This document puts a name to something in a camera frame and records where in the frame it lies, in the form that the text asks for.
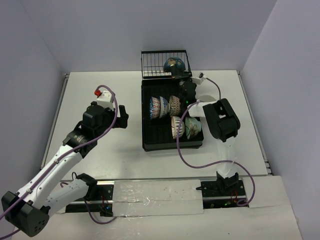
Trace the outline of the brown bowl cream inside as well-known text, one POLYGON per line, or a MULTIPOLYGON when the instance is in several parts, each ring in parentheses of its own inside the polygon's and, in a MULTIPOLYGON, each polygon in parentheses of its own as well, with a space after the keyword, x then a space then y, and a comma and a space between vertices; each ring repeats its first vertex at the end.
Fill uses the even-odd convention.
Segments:
POLYGON ((163 71, 165 73, 171 72, 171 68, 176 67, 178 70, 185 71, 186 65, 179 57, 170 57, 163 65, 163 71))

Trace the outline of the red lattice patterned bowl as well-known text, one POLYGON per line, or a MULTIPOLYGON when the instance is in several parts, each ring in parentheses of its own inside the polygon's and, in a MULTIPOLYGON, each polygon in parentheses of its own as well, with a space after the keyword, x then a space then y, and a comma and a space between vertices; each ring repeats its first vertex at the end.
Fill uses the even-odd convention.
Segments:
POLYGON ((178 116, 181 113, 181 103, 180 103, 180 99, 177 96, 171 95, 169 97, 169 105, 170 105, 169 115, 171 117, 178 116))

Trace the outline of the blue and white floral bowl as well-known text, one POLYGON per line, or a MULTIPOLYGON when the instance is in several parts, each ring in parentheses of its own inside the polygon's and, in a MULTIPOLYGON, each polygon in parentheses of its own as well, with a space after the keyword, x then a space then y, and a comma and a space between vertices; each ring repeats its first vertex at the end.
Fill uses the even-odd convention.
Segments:
POLYGON ((169 102, 162 96, 159 97, 160 100, 160 115, 159 118, 164 118, 170 111, 169 102))

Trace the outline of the dark blue patterned bowl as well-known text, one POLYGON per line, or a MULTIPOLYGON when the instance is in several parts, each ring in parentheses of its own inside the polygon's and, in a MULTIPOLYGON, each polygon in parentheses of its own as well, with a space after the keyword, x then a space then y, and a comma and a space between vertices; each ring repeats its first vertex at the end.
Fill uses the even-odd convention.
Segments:
POLYGON ((161 113, 161 102, 156 97, 151 97, 149 102, 149 117, 150 119, 157 119, 161 113))

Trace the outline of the white bowl patterned rim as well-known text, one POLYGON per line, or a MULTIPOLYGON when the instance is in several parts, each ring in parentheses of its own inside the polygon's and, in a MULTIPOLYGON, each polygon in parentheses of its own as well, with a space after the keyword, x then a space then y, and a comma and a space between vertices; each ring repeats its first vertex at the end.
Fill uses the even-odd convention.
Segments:
POLYGON ((185 133, 185 124, 178 116, 171 117, 171 132, 173 139, 181 138, 185 133))

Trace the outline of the pale green bowl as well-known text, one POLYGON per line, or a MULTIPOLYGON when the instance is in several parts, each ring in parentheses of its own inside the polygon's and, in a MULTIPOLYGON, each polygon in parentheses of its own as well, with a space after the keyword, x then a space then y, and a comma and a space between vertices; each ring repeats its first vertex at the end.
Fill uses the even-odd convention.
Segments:
POLYGON ((195 117, 185 118, 185 133, 188 140, 196 137, 202 130, 202 124, 195 117))

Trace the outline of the white bowl brown outside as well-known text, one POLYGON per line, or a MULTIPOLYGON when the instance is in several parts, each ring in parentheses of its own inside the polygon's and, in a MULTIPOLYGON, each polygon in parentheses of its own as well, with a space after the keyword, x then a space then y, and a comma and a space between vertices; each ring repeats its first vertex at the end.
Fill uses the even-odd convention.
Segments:
POLYGON ((202 102, 215 102, 215 101, 217 101, 216 98, 214 98, 211 95, 207 95, 207 94, 199 96, 198 100, 202 101, 202 102))

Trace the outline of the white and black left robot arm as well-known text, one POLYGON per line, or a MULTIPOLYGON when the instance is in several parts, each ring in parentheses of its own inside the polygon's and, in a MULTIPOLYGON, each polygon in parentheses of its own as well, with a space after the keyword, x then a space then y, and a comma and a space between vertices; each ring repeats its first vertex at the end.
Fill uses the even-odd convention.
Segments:
POLYGON ((85 173, 60 190, 54 188, 98 144, 98 139, 112 128, 125 129, 128 118, 124 105, 104 108, 93 101, 49 163, 18 191, 2 196, 0 217, 34 237, 60 209, 77 199, 93 199, 99 191, 97 180, 85 173))

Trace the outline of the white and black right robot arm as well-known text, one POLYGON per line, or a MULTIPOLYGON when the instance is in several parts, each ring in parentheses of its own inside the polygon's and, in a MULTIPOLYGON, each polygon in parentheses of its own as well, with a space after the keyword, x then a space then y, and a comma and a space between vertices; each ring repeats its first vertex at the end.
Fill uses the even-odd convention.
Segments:
POLYGON ((218 100, 204 102, 196 100, 191 103, 183 112, 178 128, 184 123, 188 127, 188 133, 195 133, 197 125, 190 125, 192 117, 205 118, 210 134, 217 140, 218 154, 220 160, 205 165, 191 165, 183 157, 180 149, 180 141, 176 140, 178 155, 182 162, 192 169, 204 169, 216 165, 216 187, 211 191, 219 192, 223 196, 229 195, 239 182, 238 167, 242 165, 235 161, 234 144, 241 127, 240 120, 226 98, 222 98, 222 92, 216 82, 209 79, 204 73, 200 72, 198 77, 193 77, 192 82, 200 85, 204 80, 213 83, 218 90, 218 100))

